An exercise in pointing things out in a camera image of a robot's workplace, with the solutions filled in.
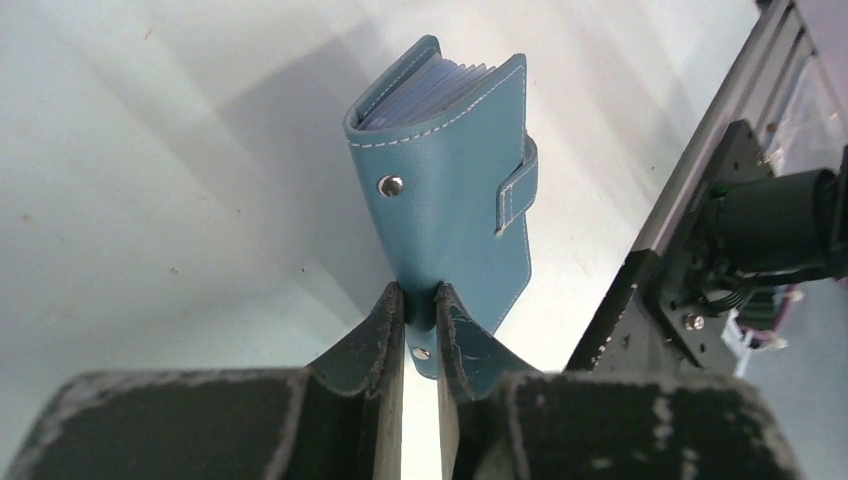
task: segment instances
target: white tabletop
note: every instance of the white tabletop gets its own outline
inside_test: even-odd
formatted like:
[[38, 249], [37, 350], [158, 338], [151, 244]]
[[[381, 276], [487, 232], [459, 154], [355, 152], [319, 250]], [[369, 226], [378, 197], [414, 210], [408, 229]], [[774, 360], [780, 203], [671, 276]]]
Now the white tabletop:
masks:
[[[0, 5], [0, 465], [67, 377], [295, 366], [392, 279], [341, 131], [422, 34], [528, 58], [534, 276], [497, 337], [559, 370], [757, 18], [754, 2]], [[438, 478], [408, 362], [404, 478]]]

